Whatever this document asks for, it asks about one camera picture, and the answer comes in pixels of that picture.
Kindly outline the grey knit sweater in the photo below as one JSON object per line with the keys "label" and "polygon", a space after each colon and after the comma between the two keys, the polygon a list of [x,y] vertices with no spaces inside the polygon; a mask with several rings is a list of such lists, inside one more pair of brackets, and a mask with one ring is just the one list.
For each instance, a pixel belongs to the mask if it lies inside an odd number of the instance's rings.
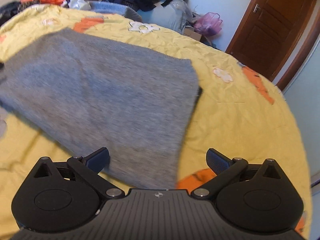
{"label": "grey knit sweater", "polygon": [[66,28],[8,59],[1,102],[76,156],[106,147],[106,172],[172,189],[199,93],[189,60]]}

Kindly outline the yellow flowered bed quilt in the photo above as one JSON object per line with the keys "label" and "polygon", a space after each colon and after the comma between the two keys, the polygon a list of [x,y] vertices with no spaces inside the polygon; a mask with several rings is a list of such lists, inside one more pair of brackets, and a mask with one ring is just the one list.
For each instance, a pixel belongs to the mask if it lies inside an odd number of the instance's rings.
{"label": "yellow flowered bed quilt", "polygon": [[26,9],[1,27],[1,60],[7,60],[37,38],[64,28],[189,59],[203,93],[174,169],[175,179],[206,169],[205,154],[209,148],[256,164],[266,158],[276,159],[304,202],[304,215],[297,231],[305,238],[310,236],[312,200],[306,153],[296,120],[273,83],[264,77],[260,79],[273,99],[269,102],[231,55],[167,28],[138,27],[117,14],[55,5]]}

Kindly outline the cardboard box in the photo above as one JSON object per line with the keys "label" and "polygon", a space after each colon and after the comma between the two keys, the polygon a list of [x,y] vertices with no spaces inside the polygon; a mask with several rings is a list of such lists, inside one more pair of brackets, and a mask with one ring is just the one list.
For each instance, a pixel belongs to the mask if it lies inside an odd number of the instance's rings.
{"label": "cardboard box", "polygon": [[193,27],[185,27],[183,35],[196,41],[200,41],[202,38],[202,35],[197,33]]}

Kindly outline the pink plastic bag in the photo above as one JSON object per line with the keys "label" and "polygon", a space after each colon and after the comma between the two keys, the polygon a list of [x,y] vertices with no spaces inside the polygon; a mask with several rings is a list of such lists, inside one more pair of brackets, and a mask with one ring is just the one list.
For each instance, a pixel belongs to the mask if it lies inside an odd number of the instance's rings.
{"label": "pink plastic bag", "polygon": [[194,30],[203,36],[214,36],[221,31],[222,23],[219,14],[208,12],[195,22]]}

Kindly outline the blue pillow bundle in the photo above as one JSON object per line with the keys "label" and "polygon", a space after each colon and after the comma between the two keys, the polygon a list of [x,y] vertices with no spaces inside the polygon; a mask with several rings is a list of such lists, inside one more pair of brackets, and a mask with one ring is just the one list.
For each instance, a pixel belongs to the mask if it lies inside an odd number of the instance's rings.
{"label": "blue pillow bundle", "polygon": [[156,24],[180,34],[184,33],[187,21],[193,18],[193,13],[184,0],[173,0],[165,7],[160,1],[152,11],[138,10],[137,13],[144,23]]}

